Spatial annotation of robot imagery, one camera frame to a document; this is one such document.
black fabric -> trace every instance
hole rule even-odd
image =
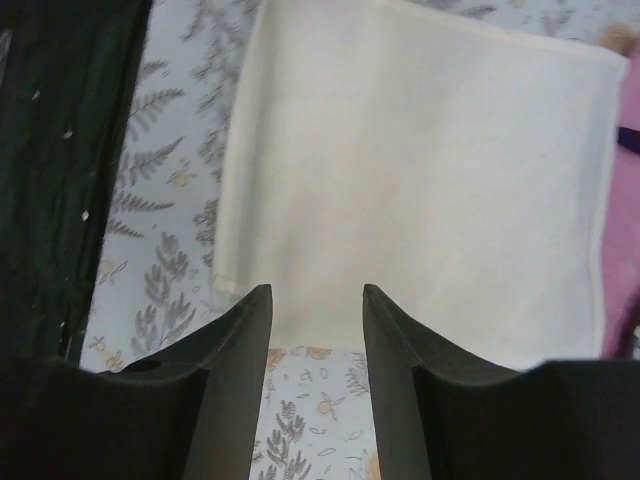
[[[383,478],[638,478],[640,363],[513,372],[419,324],[374,286],[364,331]],[[401,426],[393,405],[405,411]]]
[[[118,374],[0,363],[0,478],[246,480],[271,289]]]
[[[79,359],[151,3],[0,0],[0,355]]]

floral patterned fabric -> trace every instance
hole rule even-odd
[[[220,316],[209,286],[229,119],[259,0],[156,0],[81,365],[119,371]],[[596,43],[637,0],[415,0]],[[252,477],[379,478],[362,354],[272,351]]]

pink cloth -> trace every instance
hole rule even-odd
[[[640,130],[640,46],[622,86],[620,126]],[[618,348],[626,308],[640,288],[640,156],[618,147],[603,238],[604,357]]]

white patterned surface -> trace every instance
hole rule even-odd
[[[225,308],[209,287],[218,181],[258,1],[156,0],[86,332],[86,369],[118,371]],[[589,43],[611,23],[640,26],[638,0],[415,3]],[[332,352],[318,360],[325,353],[301,348],[275,363],[279,354],[271,353],[252,478],[378,478],[368,387],[351,391],[352,377],[366,382],[362,359]],[[286,458],[269,446],[284,438],[273,438],[282,429],[276,415],[298,429],[285,429],[293,435]]]

white towel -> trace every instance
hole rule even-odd
[[[502,365],[599,354],[622,58],[395,1],[257,22],[214,284],[273,285],[272,346],[363,350],[375,283]]]

